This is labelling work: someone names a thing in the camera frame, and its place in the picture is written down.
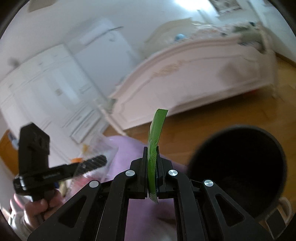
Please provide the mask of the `left hand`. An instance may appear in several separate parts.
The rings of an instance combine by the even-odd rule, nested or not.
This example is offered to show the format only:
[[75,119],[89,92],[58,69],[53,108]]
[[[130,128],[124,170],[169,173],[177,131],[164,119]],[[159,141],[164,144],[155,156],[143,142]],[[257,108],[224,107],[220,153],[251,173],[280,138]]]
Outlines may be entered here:
[[23,229],[32,232],[62,205],[62,195],[59,190],[55,189],[54,195],[49,201],[41,199],[39,201],[29,201],[26,203],[24,210],[14,215],[11,221],[11,227],[14,230]]

